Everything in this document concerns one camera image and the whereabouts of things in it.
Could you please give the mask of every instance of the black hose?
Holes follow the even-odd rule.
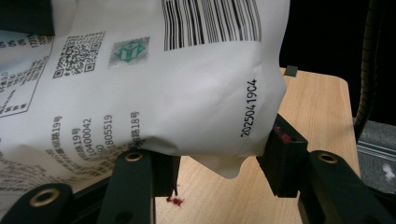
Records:
[[[377,55],[386,0],[371,0],[367,12],[361,58],[361,100],[354,120],[356,142],[370,118],[375,103],[377,87]]]

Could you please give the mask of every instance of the barcode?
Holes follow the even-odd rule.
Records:
[[[163,0],[164,50],[225,41],[262,41],[256,0]]]
[[[53,78],[93,71],[104,37],[105,32],[67,37]]]

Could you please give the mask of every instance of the green logo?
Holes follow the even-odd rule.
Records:
[[[146,48],[138,42],[131,41],[123,45],[115,54],[121,61],[129,63],[131,60],[137,58]]]

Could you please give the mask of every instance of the qr code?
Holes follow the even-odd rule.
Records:
[[[53,78],[93,71],[104,37],[105,32],[67,37]]]

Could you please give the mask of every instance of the black background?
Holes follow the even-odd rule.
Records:
[[[378,52],[378,91],[370,120],[396,125],[396,7],[389,0]],[[361,53],[370,0],[291,0],[280,65],[343,78],[352,116],[361,94]]]

